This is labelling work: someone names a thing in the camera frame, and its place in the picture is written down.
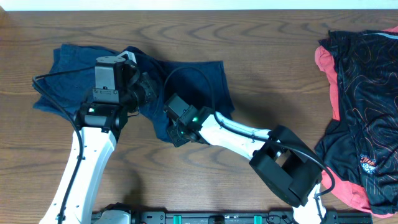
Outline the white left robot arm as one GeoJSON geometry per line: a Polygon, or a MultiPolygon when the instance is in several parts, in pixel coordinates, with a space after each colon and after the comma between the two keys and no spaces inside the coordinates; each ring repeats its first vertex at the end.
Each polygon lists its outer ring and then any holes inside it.
{"type": "Polygon", "coordinates": [[[71,153],[52,204],[41,223],[90,223],[104,168],[122,128],[141,106],[156,99],[156,87],[136,59],[99,57],[93,102],[69,117],[74,129],[71,153]]]}

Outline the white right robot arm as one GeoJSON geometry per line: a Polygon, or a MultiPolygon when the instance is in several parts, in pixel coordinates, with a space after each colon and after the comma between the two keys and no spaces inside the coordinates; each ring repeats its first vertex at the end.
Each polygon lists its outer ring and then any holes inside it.
{"type": "Polygon", "coordinates": [[[208,107],[165,106],[164,111],[173,122],[170,137],[175,146],[192,141],[239,154],[276,196],[292,206],[295,222],[326,222],[320,200],[326,166],[291,130],[252,128],[208,107]]]}

